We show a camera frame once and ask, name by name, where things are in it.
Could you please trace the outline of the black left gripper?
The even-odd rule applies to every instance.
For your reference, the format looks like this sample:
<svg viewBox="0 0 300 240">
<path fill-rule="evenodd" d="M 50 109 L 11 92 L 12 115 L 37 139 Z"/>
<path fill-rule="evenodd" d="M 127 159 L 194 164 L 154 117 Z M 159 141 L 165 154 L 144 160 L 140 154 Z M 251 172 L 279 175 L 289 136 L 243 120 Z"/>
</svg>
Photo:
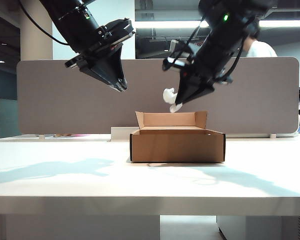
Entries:
<svg viewBox="0 0 300 240">
<path fill-rule="evenodd" d="M 67 60 L 67 68 L 78 67 L 118 92 L 127 89 L 121 53 L 123 26 L 70 26 L 65 39 L 77 56 Z"/>
</svg>

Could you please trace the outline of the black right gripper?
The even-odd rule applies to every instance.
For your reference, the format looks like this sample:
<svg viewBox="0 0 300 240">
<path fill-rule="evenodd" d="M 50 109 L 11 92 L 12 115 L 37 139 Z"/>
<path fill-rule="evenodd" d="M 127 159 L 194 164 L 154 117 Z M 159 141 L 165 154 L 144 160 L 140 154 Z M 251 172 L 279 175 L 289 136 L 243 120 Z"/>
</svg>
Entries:
<svg viewBox="0 0 300 240">
<path fill-rule="evenodd" d="M 181 68 L 180 81 L 175 99 L 176 104 L 187 103 L 215 91 L 214 84 L 228 85 L 233 82 L 233 65 L 226 71 L 225 65 L 213 71 L 196 62 Z"/>
</svg>

